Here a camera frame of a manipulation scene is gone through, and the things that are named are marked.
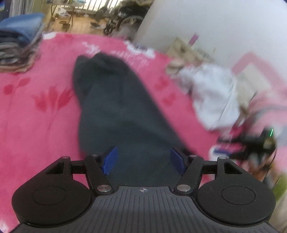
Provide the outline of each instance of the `crumpled white fabric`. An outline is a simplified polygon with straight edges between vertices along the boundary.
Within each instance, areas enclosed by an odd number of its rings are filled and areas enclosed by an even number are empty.
[[[172,76],[184,93],[191,93],[198,120],[207,130],[231,129],[240,116],[236,78],[214,64],[184,67]]]

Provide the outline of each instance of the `dark gray garment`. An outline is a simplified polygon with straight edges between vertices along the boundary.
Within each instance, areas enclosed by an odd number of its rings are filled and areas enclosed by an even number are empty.
[[[170,186],[180,175],[170,161],[183,144],[163,118],[136,74],[120,59],[100,53],[78,57],[74,89],[82,114],[80,148],[86,155],[110,146],[119,160],[108,179],[113,186]]]

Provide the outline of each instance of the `silver screw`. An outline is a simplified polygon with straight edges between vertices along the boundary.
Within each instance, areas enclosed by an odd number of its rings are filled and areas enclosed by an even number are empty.
[[[108,191],[112,190],[112,187],[109,185],[100,185],[99,187],[97,187],[97,190],[103,193],[106,193]]]
[[[177,190],[181,192],[187,192],[191,189],[189,185],[179,185],[177,186]]]

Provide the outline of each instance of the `blue folded garment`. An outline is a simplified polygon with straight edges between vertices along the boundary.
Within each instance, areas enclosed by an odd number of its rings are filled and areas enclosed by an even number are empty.
[[[42,26],[42,13],[17,15],[0,22],[0,43],[15,42],[21,47],[30,44]]]

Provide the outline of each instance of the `black wire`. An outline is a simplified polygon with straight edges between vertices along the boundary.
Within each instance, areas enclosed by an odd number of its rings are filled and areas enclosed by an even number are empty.
[[[266,179],[266,177],[267,177],[267,175],[268,175],[268,173],[269,173],[269,171],[270,171],[270,169],[271,169],[271,165],[272,165],[272,163],[273,163],[273,162],[274,162],[274,160],[275,160],[276,155],[277,155],[277,149],[276,149],[276,151],[275,151],[275,154],[274,154],[274,156],[273,156],[272,161],[271,161],[271,162],[270,162],[270,164],[268,165],[268,166],[269,166],[269,169],[268,169],[268,171],[266,172],[266,174],[265,174],[265,177],[264,177],[263,181]]]

